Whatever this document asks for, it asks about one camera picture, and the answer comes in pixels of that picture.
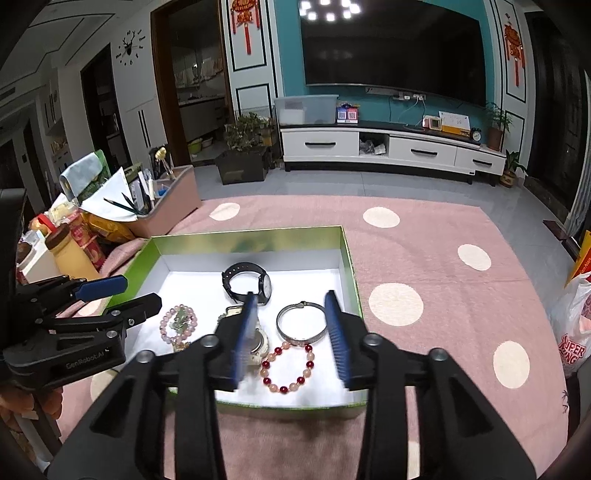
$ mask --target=plastic bag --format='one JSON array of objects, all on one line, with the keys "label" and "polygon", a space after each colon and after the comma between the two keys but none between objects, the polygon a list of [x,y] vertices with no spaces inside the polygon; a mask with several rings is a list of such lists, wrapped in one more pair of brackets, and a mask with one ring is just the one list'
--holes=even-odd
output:
[{"label": "plastic bag", "polygon": [[570,377],[591,355],[591,273],[572,279],[550,312],[564,374]]}]

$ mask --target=television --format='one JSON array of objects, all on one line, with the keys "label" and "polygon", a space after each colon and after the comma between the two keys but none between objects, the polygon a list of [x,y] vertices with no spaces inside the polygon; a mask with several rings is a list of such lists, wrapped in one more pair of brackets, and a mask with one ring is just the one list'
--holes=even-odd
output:
[{"label": "television", "polygon": [[478,20],[419,0],[299,4],[306,85],[385,87],[485,105]]}]

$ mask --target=white drawer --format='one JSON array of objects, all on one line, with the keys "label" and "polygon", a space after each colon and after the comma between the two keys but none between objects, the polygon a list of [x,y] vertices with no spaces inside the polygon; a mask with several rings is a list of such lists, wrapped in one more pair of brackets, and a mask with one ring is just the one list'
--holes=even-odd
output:
[{"label": "white drawer", "polygon": [[390,137],[388,156],[396,160],[449,165],[456,161],[457,147],[409,138]]},{"label": "white drawer", "polygon": [[458,148],[455,165],[460,168],[486,171],[494,175],[503,175],[503,170],[505,170],[505,159],[478,150]]},{"label": "white drawer", "polygon": [[332,129],[290,131],[283,130],[283,152],[286,157],[323,157],[359,155],[359,132]]}]

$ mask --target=wall clock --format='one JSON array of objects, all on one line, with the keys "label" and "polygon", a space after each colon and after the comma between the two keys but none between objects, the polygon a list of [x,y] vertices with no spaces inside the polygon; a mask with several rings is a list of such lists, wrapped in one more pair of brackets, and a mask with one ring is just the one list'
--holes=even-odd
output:
[{"label": "wall clock", "polygon": [[127,35],[123,37],[123,42],[119,45],[119,53],[115,56],[119,59],[119,63],[123,65],[134,64],[134,59],[138,59],[138,52],[144,48],[141,43],[145,40],[146,36],[140,37],[142,29],[139,31],[128,30]]}]

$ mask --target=gray tile floor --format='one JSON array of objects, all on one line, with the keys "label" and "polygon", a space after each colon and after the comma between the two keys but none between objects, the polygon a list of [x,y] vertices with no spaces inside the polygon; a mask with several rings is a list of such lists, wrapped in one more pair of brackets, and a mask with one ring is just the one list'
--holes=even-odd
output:
[{"label": "gray tile floor", "polygon": [[291,171],[276,168],[263,182],[222,185],[215,166],[195,168],[204,200],[243,195],[355,195],[479,206],[495,223],[529,275],[546,309],[560,294],[573,261],[542,220],[554,215],[523,187],[392,173]]}]

